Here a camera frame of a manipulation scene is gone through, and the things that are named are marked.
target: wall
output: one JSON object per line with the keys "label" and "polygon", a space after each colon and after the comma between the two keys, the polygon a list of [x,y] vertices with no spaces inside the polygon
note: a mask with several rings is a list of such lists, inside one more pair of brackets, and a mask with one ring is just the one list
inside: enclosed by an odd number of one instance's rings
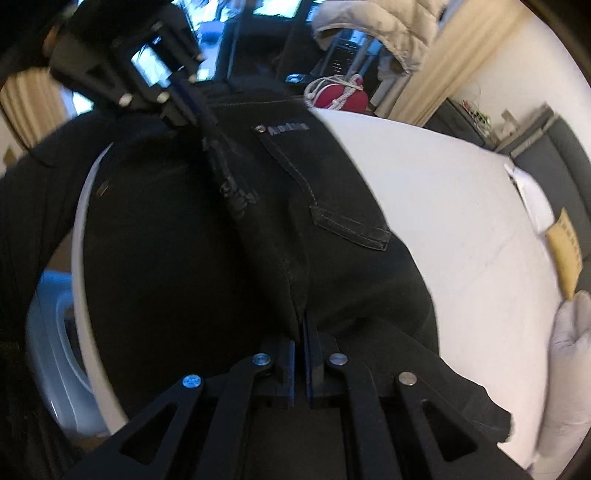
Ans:
{"label": "wall", "polygon": [[4,118],[0,115],[0,177],[4,175],[4,172],[6,171],[6,165],[4,165],[2,159],[4,158],[4,154],[8,147],[12,148],[12,151],[17,157],[21,155],[22,150],[18,146],[16,140],[14,140]]}
{"label": "wall", "polygon": [[493,126],[503,123],[505,109],[523,121],[547,102],[567,121],[591,158],[591,87],[560,40],[536,17],[508,39],[455,97],[475,99]]}

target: white cord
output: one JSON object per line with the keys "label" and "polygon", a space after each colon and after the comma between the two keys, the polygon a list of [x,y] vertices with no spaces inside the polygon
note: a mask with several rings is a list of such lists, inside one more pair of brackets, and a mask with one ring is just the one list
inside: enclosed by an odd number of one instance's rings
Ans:
{"label": "white cord", "polygon": [[310,82],[304,90],[304,100],[309,108],[314,107],[314,103],[322,90],[330,85],[343,85],[345,88],[340,97],[333,100],[328,110],[341,110],[346,101],[356,90],[363,90],[362,85],[357,84],[357,80],[361,79],[361,75],[356,73],[349,80],[345,79],[345,75],[333,75],[331,77],[322,77],[313,82]]}

